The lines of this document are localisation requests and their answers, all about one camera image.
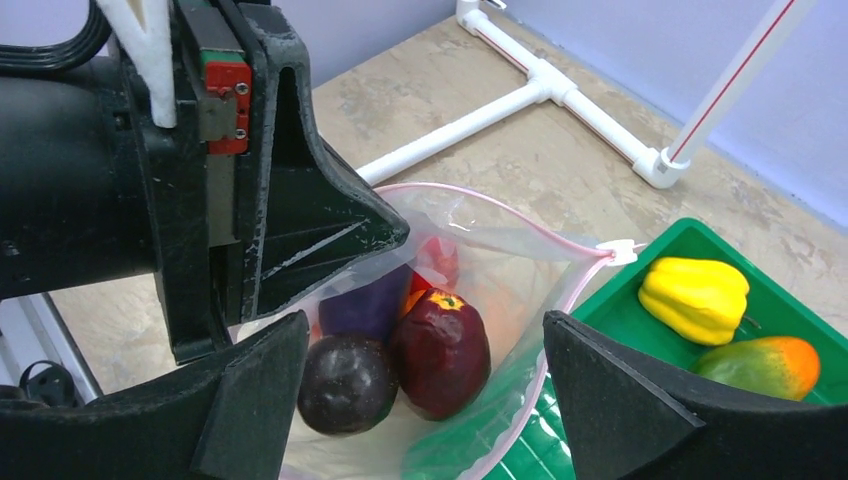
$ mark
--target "dark purple plum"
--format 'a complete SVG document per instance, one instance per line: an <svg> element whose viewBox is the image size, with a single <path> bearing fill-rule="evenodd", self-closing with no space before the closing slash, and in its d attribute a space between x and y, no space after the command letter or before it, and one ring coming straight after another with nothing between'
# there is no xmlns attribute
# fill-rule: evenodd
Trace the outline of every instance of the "dark purple plum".
<svg viewBox="0 0 848 480"><path fill-rule="evenodd" d="M306 354L297 409L316 432L348 436L385 420L397 394L397 374L381 342L330 335Z"/></svg>

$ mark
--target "red line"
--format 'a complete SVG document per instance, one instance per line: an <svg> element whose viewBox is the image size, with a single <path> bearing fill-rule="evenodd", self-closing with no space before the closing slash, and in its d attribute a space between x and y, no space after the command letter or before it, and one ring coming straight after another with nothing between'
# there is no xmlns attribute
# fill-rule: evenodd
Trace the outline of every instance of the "red line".
<svg viewBox="0 0 848 480"><path fill-rule="evenodd" d="M481 32L480 30L477 30L476 28L474 29L474 31L475 31L475 32L477 32L477 35L480 35L481 37L483 37L483 39L484 39L484 40L486 40L486 43L488 43L489 45L491 45L491 46L492 46L494 49L496 49L497 51L501 52L501 54L502 54L503 56L505 56L505 57L507 57L508 59L512 60L512 62L513 62L513 63L515 63L516 65L518 65L520 68L524 69L524 71L525 71L525 72L526 72L526 71L528 71L527 66L525 66L523 63L519 62L517 58L513 57L512 55L510 55L510 54L509 54L509 52L507 52L506 50L504 50L503 48L501 48L501 46L500 46L500 45L498 45L497 43L495 43L495 41L494 41L494 40L492 40L491 38L489 38L488 36L486 36L486 34L485 34L485 33Z"/></svg>
<svg viewBox="0 0 848 480"><path fill-rule="evenodd" d="M780 20L783 18L783 16L786 14L786 12L789 10L789 7L791 7L793 3L795 3L795 0L790 0L790 2L787 3L785 7L783 7L783 11L780 12L780 15L778 15L777 18L774 19L774 22L772 22L771 26L769 26L768 30L766 30L766 33L764 33L762 38L760 38L760 40L757 42L757 44L754 45L754 48L751 50L751 53L749 53L748 56L745 57L745 60L742 62L741 65L739 65L739 68L736 69L736 72L733 73L733 76L730 77L730 80L727 81L727 83L724 85L724 87L718 93L716 98L713 99L713 102L710 104L709 108L707 108L707 111L704 112L704 114L701 116L700 119L698 119L698 123L695 124L695 128L693 128L689 132L689 135L687 135L686 138L683 139L683 143L680 144L680 148L678 148L677 151L675 151L672 154L671 160L670 160L672 163L677 158L677 155L680 153L680 151L683 150L683 147L686 146L686 143L688 143L689 140L692 138L692 135L695 134L695 131L698 130L698 127L701 126L701 123L703 123L704 120L706 120L706 118L710 115L710 112L712 111L713 107L715 107L716 104L718 103L718 101L721 100L721 97L724 96L724 94L727 92L727 89L730 88L730 85L732 85L733 82L736 81L736 77L738 77L739 74L742 73L742 70L745 69L745 67L748 65L748 62L751 60L751 58L754 56L754 54L757 53L757 50L759 50L759 48L762 46L763 42L765 42L766 38L768 38L768 36L771 35L772 30L774 30L774 28L777 26L777 24L780 23Z"/></svg>

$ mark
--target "plastic fruit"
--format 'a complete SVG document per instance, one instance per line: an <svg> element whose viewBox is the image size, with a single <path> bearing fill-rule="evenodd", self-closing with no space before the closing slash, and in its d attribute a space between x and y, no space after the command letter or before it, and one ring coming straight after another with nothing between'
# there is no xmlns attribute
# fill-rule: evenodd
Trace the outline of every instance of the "plastic fruit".
<svg viewBox="0 0 848 480"><path fill-rule="evenodd" d="M410 293L409 297L406 299L406 305L403 307L403 314L401 316L406 316L406 314L412 310L412 307L421 300L421 297L423 297L425 293L427 293L427 290L418 290Z"/></svg>
<svg viewBox="0 0 848 480"><path fill-rule="evenodd" d="M353 435L382 422L397 393L382 343L360 335L325 336L306 354L297 410L318 433Z"/></svg>
<svg viewBox="0 0 848 480"><path fill-rule="evenodd" d="M821 363L806 340L775 336L715 348L698 359L691 370L731 387L800 401L816 386Z"/></svg>
<svg viewBox="0 0 848 480"><path fill-rule="evenodd" d="M443 276L448 290L456 288L459 281L459 250L455 243L440 237L430 237L418 251L415 261L416 268L430 269Z"/></svg>
<svg viewBox="0 0 848 480"><path fill-rule="evenodd" d="M376 281L318 304L324 335L359 333L388 340L409 294L412 268L403 265Z"/></svg>
<svg viewBox="0 0 848 480"><path fill-rule="evenodd" d="M392 333L389 353L413 410L446 420L474 401L492 371L477 310L458 295L427 290Z"/></svg>
<svg viewBox="0 0 848 480"><path fill-rule="evenodd" d="M717 260L664 257L639 287L645 309L683 338L701 345L733 340L748 308L748 280Z"/></svg>

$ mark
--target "pepper stem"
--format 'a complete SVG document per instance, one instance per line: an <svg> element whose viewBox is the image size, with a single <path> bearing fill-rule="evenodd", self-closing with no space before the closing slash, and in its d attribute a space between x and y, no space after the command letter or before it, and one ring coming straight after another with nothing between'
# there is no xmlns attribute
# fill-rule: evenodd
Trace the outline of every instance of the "pepper stem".
<svg viewBox="0 0 848 480"><path fill-rule="evenodd" d="M762 328L763 328L762 326L760 326L759 322L757 322L753 318L749 317L748 315L742 315L742 320L745 320L746 322L750 323L757 330L762 330Z"/></svg>

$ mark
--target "purple eggplant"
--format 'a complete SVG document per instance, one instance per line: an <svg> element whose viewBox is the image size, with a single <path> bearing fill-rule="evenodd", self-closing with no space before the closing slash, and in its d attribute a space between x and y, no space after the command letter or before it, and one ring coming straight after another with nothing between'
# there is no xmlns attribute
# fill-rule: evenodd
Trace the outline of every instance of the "purple eggplant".
<svg viewBox="0 0 848 480"><path fill-rule="evenodd" d="M380 279L318 304L324 335L357 333L387 342L402 313L412 283L412 268L403 265Z"/></svg>

